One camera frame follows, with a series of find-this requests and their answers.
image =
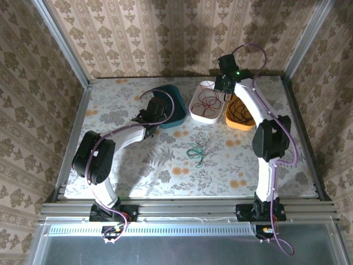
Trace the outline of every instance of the floral tablecloth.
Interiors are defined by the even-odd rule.
[[[88,130],[108,131],[128,123],[143,108],[139,96],[151,88],[173,84],[180,90],[188,107],[199,82],[205,77],[99,79],[95,82],[82,126],[80,141]],[[290,115],[279,77],[261,77],[258,87],[280,115]],[[206,125],[192,120],[170,129],[159,129],[153,138],[119,150],[113,160],[110,180],[121,197],[238,196],[252,197],[258,183],[258,158],[251,143],[251,131],[231,129],[224,111],[217,123]],[[278,171],[278,193],[282,197],[315,197],[310,171],[303,156],[297,131],[292,123],[299,151],[297,167]],[[204,164],[188,158],[190,144],[207,143]],[[285,160],[293,159],[291,149]],[[85,180],[71,170],[65,197],[90,199],[93,195]]]

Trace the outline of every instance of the white basket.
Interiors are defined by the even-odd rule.
[[[197,121],[200,121],[202,123],[206,123],[206,124],[213,124],[213,123],[216,123],[217,119],[221,116],[222,114],[222,111],[223,111],[223,107],[224,107],[224,100],[223,100],[223,96],[224,94],[223,93],[219,93],[219,92],[214,92],[215,88],[215,83],[213,81],[202,81],[196,88],[196,91],[194,93],[194,96],[192,97],[192,100],[190,102],[190,105],[189,105],[189,112],[191,114],[191,117],[194,119],[194,120],[197,120]],[[218,98],[220,100],[220,104],[221,104],[221,107],[219,109],[214,109],[213,111],[215,113],[213,113],[212,110],[208,109],[206,112],[205,112],[205,115],[212,115],[212,116],[209,116],[209,117],[203,117],[202,116],[202,113],[204,112],[204,108],[203,107],[195,107],[193,111],[191,111],[192,109],[192,106],[194,104],[202,104],[202,102],[199,100],[199,94],[202,92],[203,89],[206,89],[206,91],[201,95],[201,98],[203,97],[208,97],[208,96],[214,96],[215,93],[218,94]]]

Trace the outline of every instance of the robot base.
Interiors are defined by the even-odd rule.
[[[112,207],[112,210],[119,211],[121,213],[127,213],[131,219],[128,222],[136,222],[138,217],[138,205],[121,205],[118,200]],[[90,222],[124,222],[121,215],[108,211],[101,207],[98,203],[94,203],[90,209],[89,214]]]
[[[286,221],[286,212],[280,198],[274,200],[273,214],[278,221]],[[261,202],[255,193],[253,204],[237,204],[236,214],[239,222],[270,222],[271,202]]]

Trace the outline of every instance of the purple cable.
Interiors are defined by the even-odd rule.
[[[266,51],[259,45],[254,44],[254,43],[246,43],[243,44],[237,48],[234,49],[234,51],[232,52],[235,53],[237,50],[239,50],[240,48],[246,47],[246,46],[253,46],[258,48],[260,51],[263,52],[264,56],[265,56],[265,61],[264,64],[261,66],[260,69],[257,70],[257,72],[255,73],[255,76],[253,78],[253,82],[252,82],[252,86],[253,86],[253,93],[256,96],[257,100],[261,103],[261,105],[267,110],[268,114],[277,122],[277,124],[279,125],[279,127],[281,127],[281,129],[285,132],[285,134],[287,135],[289,141],[291,142],[291,145],[293,147],[294,150],[294,160],[293,162],[287,162],[287,161],[283,161],[283,160],[277,160],[274,164],[273,164],[273,169],[272,169],[272,187],[271,187],[271,192],[272,192],[272,198],[271,198],[271,205],[270,205],[270,220],[271,220],[271,226],[272,226],[272,230],[274,232],[274,238],[272,238],[272,240],[276,240],[279,248],[283,251],[283,253],[285,253],[288,256],[293,256],[295,254],[294,252],[294,248],[292,247],[292,245],[290,243],[288,243],[287,241],[280,239],[277,237],[276,234],[276,230],[275,230],[275,222],[274,222],[274,196],[275,196],[275,187],[276,187],[276,169],[277,169],[277,164],[283,164],[283,165],[288,165],[288,166],[296,166],[298,164],[298,150],[296,147],[296,144],[294,142],[293,137],[291,136],[290,132],[284,127],[284,125],[278,120],[278,118],[271,112],[270,108],[266,105],[266,103],[261,99],[261,97],[259,96],[259,94],[256,91],[255,88],[255,79],[259,76],[261,70],[266,66],[267,63],[267,54]],[[281,246],[280,242],[283,242],[284,244],[286,244],[292,251],[292,253],[288,253],[286,252],[283,247]]]
[[[114,130],[114,131],[112,131],[112,132],[110,132],[110,133],[107,133],[107,134],[103,135],[103,136],[97,141],[97,143],[94,145],[94,147],[92,148],[91,153],[90,153],[90,155],[89,155],[89,157],[88,157],[86,169],[85,169],[85,171],[84,171],[84,177],[85,177],[85,179],[86,179],[87,185],[89,185],[89,186],[91,185],[91,181],[89,181],[89,179],[88,179],[88,170],[89,170],[90,163],[92,162],[92,158],[93,158],[94,152],[97,150],[99,144],[100,144],[105,138],[107,138],[108,136],[113,136],[114,134],[117,134],[117,133],[119,133],[119,132],[121,132],[121,131],[124,131],[124,130],[126,130],[126,129],[128,129],[128,128],[133,128],[133,127],[137,127],[137,126],[145,126],[145,125],[158,125],[158,124],[162,124],[162,123],[165,123],[167,120],[169,120],[169,119],[172,117],[172,115],[173,115],[173,113],[174,113],[174,107],[175,107],[175,106],[174,106],[174,101],[173,101],[172,96],[171,96],[170,94],[168,94],[167,92],[165,92],[165,91],[163,91],[163,90],[160,90],[160,89],[156,89],[156,88],[150,89],[150,90],[144,92],[144,94],[142,94],[142,95],[140,96],[140,99],[141,99],[144,95],[146,95],[147,93],[151,93],[151,92],[154,92],[154,91],[164,93],[164,94],[166,94],[166,95],[169,97],[170,101],[172,102],[172,111],[170,112],[170,115],[169,115],[166,119],[164,119],[164,120],[162,120],[162,121],[158,121],[158,122],[155,122],[155,123],[136,123],[136,124],[132,124],[132,125],[126,125],[126,126],[117,128],[116,130]],[[125,217],[121,212],[115,211],[115,210],[110,209],[109,207],[105,206],[105,205],[98,199],[98,197],[96,196],[96,194],[95,194],[93,191],[92,191],[92,193],[93,193],[93,195],[95,196],[95,198],[96,198],[96,200],[98,201],[98,203],[99,203],[104,209],[106,209],[106,210],[108,210],[108,211],[112,211],[112,212],[114,212],[114,213],[117,213],[117,214],[121,215],[122,218],[123,218],[123,220],[124,220],[124,229],[123,229],[123,231],[119,234],[119,236],[117,236],[117,238],[114,239],[113,242],[115,242],[115,241],[118,240],[118,239],[121,237],[121,235],[126,231],[126,228],[127,228],[127,220],[126,220],[126,217]]]

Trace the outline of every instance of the purple wire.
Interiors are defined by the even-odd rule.
[[[283,164],[283,165],[288,165],[288,166],[296,166],[298,164],[298,150],[296,147],[296,144],[294,142],[293,137],[291,136],[290,132],[284,127],[284,125],[278,120],[278,118],[272,113],[272,111],[270,110],[270,108],[266,105],[266,103],[261,99],[261,97],[259,96],[259,94],[257,93],[256,89],[255,89],[255,79],[258,78],[261,70],[266,66],[267,63],[267,54],[266,51],[259,45],[254,44],[254,43],[246,43],[243,44],[237,48],[234,49],[234,51],[232,52],[235,53],[237,50],[239,50],[240,48],[246,47],[246,46],[253,46],[258,48],[260,51],[263,52],[264,56],[265,56],[265,61],[264,64],[261,66],[260,69],[257,70],[257,72],[254,75],[253,78],[253,82],[252,82],[252,86],[253,86],[253,93],[255,95],[255,97],[257,98],[257,100],[261,103],[261,105],[267,110],[268,114],[277,122],[277,124],[279,125],[279,127],[281,127],[281,129],[285,132],[285,134],[287,135],[289,141],[291,142],[291,145],[293,147],[294,150],[294,160],[293,162],[287,162],[284,160],[277,160],[276,162],[274,162],[273,164],[273,169],[272,169],[272,175],[271,175],[271,179],[272,179],[272,187],[271,187],[271,192],[272,192],[272,198],[271,198],[271,205],[270,205],[270,220],[271,220],[271,226],[272,226],[272,230],[274,232],[274,238],[272,238],[272,240],[276,240],[279,248],[288,256],[293,256],[295,254],[294,252],[294,248],[292,247],[292,245],[290,243],[288,243],[287,241],[280,239],[277,237],[276,234],[276,230],[275,230],[275,223],[274,223],[274,196],[275,196],[275,187],[276,187],[276,169],[277,169],[277,164]],[[284,244],[286,244],[292,251],[292,253],[288,253],[286,252],[283,247],[281,246],[280,242],[283,242]]]
[[[165,123],[167,120],[169,120],[169,119],[172,117],[172,115],[173,115],[173,113],[174,113],[174,107],[175,107],[175,106],[174,106],[174,101],[173,101],[172,96],[171,96],[170,94],[168,94],[166,91],[163,91],[163,90],[154,88],[154,89],[150,89],[150,90],[144,92],[144,94],[142,94],[142,95],[140,96],[140,99],[141,99],[144,95],[146,95],[147,93],[151,93],[151,92],[161,92],[161,93],[166,94],[166,95],[169,97],[170,101],[172,102],[172,111],[170,112],[170,115],[169,115],[166,119],[164,119],[164,120],[162,120],[162,121],[157,121],[157,122],[155,122],[155,123],[136,123],[136,124],[126,125],[126,126],[117,128],[117,129],[115,129],[114,131],[112,131],[112,132],[110,132],[110,133],[107,133],[107,134],[103,135],[103,136],[97,141],[97,143],[94,145],[94,147],[92,148],[92,151],[91,151],[91,153],[90,153],[90,155],[89,155],[89,157],[88,157],[87,165],[86,165],[86,168],[85,168],[85,171],[84,171],[84,177],[85,177],[85,179],[86,179],[87,185],[89,185],[89,186],[91,185],[91,181],[89,181],[89,179],[88,179],[88,170],[89,170],[89,166],[90,166],[90,164],[91,164],[91,162],[92,162],[94,152],[97,150],[99,144],[100,144],[105,138],[107,138],[108,136],[113,136],[114,134],[117,134],[117,133],[119,133],[119,132],[122,132],[122,131],[124,131],[124,130],[126,130],[126,129],[128,129],[128,128],[133,128],[133,127],[138,127],[138,126],[145,126],[145,125],[158,125],[158,124],[162,124],[162,123]],[[113,210],[113,209],[110,209],[109,207],[105,206],[105,205],[98,199],[98,197],[96,196],[96,194],[94,193],[94,191],[92,191],[92,193],[93,193],[93,195],[95,196],[95,198],[96,198],[96,200],[98,201],[98,203],[99,203],[104,209],[119,214],[120,216],[122,216],[122,218],[123,218],[123,220],[124,220],[124,230],[119,234],[119,236],[117,236],[117,237],[114,239],[114,242],[115,242],[115,241],[118,240],[118,239],[122,236],[122,234],[126,231],[126,228],[127,228],[127,219],[126,219],[126,217],[125,217],[121,212],[116,211],[116,210]]]

